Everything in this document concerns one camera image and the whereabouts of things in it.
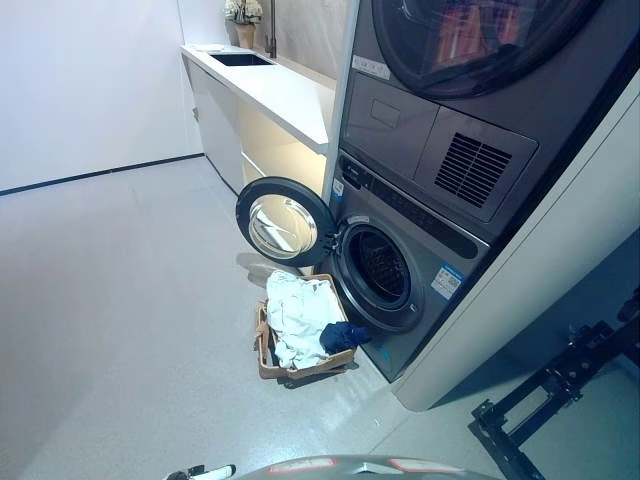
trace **black stand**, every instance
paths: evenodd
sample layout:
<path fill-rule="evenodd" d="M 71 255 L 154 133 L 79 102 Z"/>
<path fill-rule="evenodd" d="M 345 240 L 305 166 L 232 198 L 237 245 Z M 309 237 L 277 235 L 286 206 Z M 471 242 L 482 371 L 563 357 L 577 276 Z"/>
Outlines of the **black stand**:
<path fill-rule="evenodd" d="M 544 480 L 520 446 L 566 404 L 579 400 L 582 389 L 602 368 L 619 354 L 640 366 L 638 322 L 640 320 L 640 290 L 627 301 L 618 314 L 625 324 L 613 330 L 605 322 L 583 327 L 567 348 L 545 367 L 495 405 L 486 400 L 472 415 L 475 421 L 469 430 L 482 443 L 507 480 Z M 538 387 L 547 392 L 547 399 L 509 433 L 503 430 L 505 415 Z"/>

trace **dryer drawer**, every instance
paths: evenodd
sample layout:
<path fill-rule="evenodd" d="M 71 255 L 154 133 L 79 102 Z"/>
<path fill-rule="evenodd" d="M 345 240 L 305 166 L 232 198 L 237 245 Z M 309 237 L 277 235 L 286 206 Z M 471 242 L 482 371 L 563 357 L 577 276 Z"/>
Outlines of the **dryer drawer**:
<path fill-rule="evenodd" d="M 438 105 L 352 71 L 343 140 L 405 178 L 412 178 Z"/>

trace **washing machine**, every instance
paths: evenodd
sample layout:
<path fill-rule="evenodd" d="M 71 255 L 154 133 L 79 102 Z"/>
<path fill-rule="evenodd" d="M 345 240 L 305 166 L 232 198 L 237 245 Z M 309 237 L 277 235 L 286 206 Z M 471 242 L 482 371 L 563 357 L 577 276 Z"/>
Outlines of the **washing machine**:
<path fill-rule="evenodd" d="M 632 0 L 361 0 L 340 148 L 504 241 L 637 71 L 639 18 Z"/>
<path fill-rule="evenodd" d="M 333 276 L 365 352 L 389 381 L 437 329 L 489 245 L 342 153 L 327 206 L 290 179 L 265 177 L 238 197 L 246 240 L 282 265 Z"/>

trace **faucet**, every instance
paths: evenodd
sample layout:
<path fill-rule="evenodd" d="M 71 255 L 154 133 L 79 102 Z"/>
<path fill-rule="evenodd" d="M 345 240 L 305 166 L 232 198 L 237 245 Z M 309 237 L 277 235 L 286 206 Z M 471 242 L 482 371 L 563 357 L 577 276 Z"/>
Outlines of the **faucet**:
<path fill-rule="evenodd" d="M 264 51 L 269 54 L 269 57 L 276 58 L 276 0 L 271 0 L 271 38 L 269 35 L 264 36 Z"/>

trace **sink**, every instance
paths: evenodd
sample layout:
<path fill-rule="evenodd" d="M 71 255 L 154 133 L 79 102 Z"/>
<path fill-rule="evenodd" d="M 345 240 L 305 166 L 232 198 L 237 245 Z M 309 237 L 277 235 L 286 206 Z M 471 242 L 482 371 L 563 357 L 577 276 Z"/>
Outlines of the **sink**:
<path fill-rule="evenodd" d="M 273 65 L 272 62 L 265 60 L 253 53 L 210 53 L 215 60 L 223 63 L 227 67 L 246 67 L 250 65 Z"/>

